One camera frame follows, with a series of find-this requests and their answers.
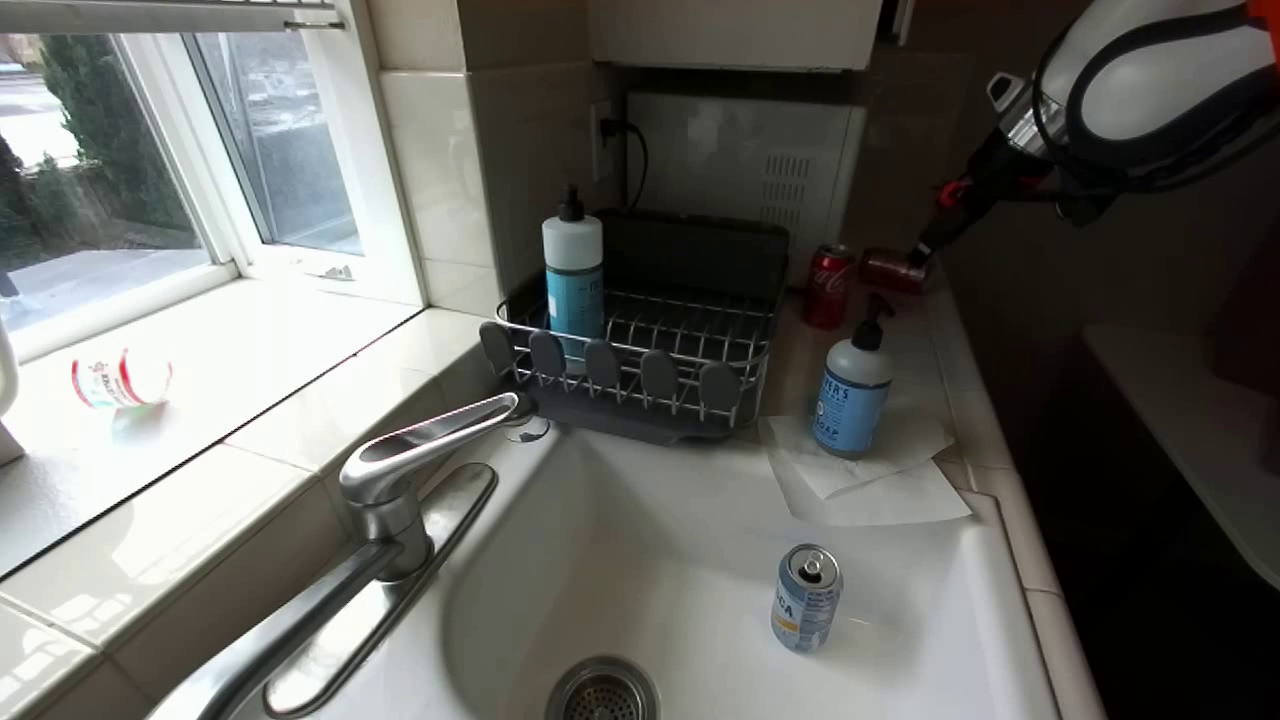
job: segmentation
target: bottle label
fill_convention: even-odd
[[[882,401],[887,385],[849,385],[837,374],[824,374],[810,440],[841,457],[869,452],[882,418]]]
[[[547,267],[547,322],[552,334],[600,336],[605,329],[605,271],[555,271]]]

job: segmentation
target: window sill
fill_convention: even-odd
[[[82,495],[119,477],[143,492],[0,585],[0,714],[98,663],[160,601],[208,576],[221,554],[453,369],[477,323],[296,284],[230,284],[27,365],[5,419],[27,459],[0,474],[0,527],[82,511]],[[177,365],[162,414],[125,430],[79,409],[67,359],[98,348],[162,348]],[[12,484],[35,484],[44,510],[7,504]]]

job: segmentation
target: faucet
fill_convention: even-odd
[[[377,643],[389,623],[396,623],[396,618],[421,595],[430,569],[459,542],[459,532],[467,532],[496,484],[496,474],[479,465],[459,465],[453,474],[430,474],[430,465],[486,436],[505,419],[525,418],[525,409],[529,405],[514,394],[499,394],[359,443],[342,459],[335,484],[363,526],[363,545],[332,573],[324,573],[312,588],[293,595],[283,607],[276,607],[208,663],[200,663],[177,693],[160,700],[150,720],[227,716],[227,704],[236,704],[236,695],[265,686],[306,635],[324,631],[355,594],[372,588],[396,601],[379,611],[366,635],[347,639],[350,650],[342,668],[366,658],[366,643]],[[434,536],[439,549],[422,527],[421,495],[426,495],[430,511],[434,504],[453,510],[453,526]],[[320,686],[306,679],[303,700],[296,700],[293,707],[320,700],[342,675],[347,673],[324,675]]]

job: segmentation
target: faucet handle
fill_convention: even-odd
[[[443,459],[446,452],[486,436],[496,424],[525,418],[529,405],[518,394],[499,394],[443,418],[426,418],[421,424],[372,436],[359,443],[347,465],[340,470],[335,484],[342,502],[359,511],[399,502],[406,477]]]

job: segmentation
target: window frame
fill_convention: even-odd
[[[208,266],[19,329],[12,336],[19,359],[48,357],[64,345],[98,336],[230,279],[303,279],[347,298],[422,310],[422,279],[411,255],[406,217],[384,126],[384,95],[377,83],[372,24],[363,16],[363,0],[332,0],[332,9],[340,14],[340,24],[299,24],[276,33],[299,33],[303,42],[335,169],[350,205],[359,255],[258,244],[247,188],[238,188],[227,155],[230,147],[195,75],[191,50],[178,37],[184,28],[96,28],[112,37],[125,74],[134,83],[134,102],[184,196]]]

